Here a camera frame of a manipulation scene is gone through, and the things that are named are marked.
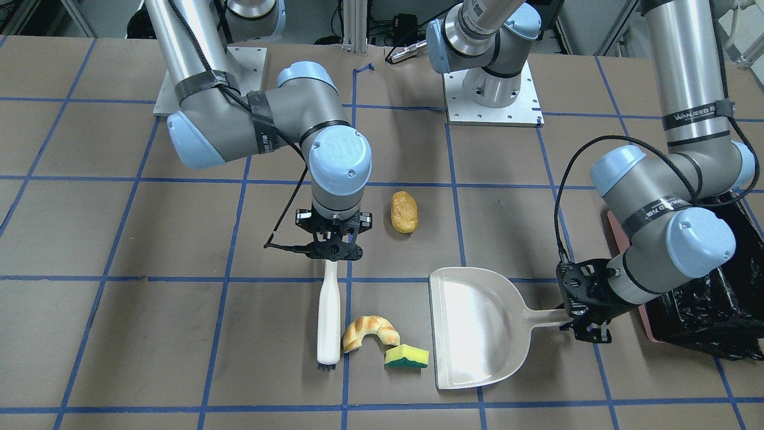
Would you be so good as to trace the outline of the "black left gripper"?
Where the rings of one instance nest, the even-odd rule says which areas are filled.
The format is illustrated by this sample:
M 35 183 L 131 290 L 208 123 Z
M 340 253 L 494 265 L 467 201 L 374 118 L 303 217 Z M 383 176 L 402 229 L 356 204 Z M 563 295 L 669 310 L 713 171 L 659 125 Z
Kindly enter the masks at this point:
M 608 259 L 572 262 L 561 259 L 556 267 L 557 284 L 563 308 L 570 321 L 559 330 L 573 330 L 575 339 L 589 343 L 611 343 L 608 325 L 624 313 L 624 300 L 609 285 L 616 270 L 608 267 Z

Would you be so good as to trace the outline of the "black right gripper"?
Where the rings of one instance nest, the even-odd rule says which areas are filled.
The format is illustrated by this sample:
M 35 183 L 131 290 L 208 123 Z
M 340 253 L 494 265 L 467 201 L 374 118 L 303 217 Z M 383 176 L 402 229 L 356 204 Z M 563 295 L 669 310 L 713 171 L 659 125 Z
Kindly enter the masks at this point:
M 295 252 L 311 259 L 357 261 L 363 256 L 363 249 L 357 245 L 359 234 L 373 228 L 373 215 L 356 211 L 351 217 L 327 219 L 312 209 L 298 209 L 295 225 L 313 234 L 306 245 L 298 245 Z

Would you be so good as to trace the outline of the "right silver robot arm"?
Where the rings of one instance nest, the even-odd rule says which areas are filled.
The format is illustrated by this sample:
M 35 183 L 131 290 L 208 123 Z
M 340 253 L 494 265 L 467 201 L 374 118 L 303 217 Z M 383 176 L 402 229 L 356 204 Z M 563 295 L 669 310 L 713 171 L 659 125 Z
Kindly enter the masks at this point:
M 312 203 L 295 225 L 311 234 L 306 245 L 265 248 L 311 259 L 356 261 L 356 243 L 373 226 L 361 199 L 373 169 L 368 139 L 353 128 L 338 88 L 322 65 L 298 61 L 282 70 L 271 90 L 245 91 L 245 68 L 221 40 L 207 1 L 147 1 L 179 109 L 167 127 L 181 161 L 210 168 L 290 147 L 310 174 Z

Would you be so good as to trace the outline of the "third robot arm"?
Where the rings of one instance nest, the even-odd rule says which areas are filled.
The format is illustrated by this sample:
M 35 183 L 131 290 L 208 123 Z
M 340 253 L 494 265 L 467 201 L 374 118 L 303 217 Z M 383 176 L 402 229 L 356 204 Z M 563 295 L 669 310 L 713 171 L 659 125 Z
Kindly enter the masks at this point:
M 479 68 L 514 77 L 541 32 L 540 14 L 524 1 L 464 1 L 426 25 L 429 63 L 439 74 Z

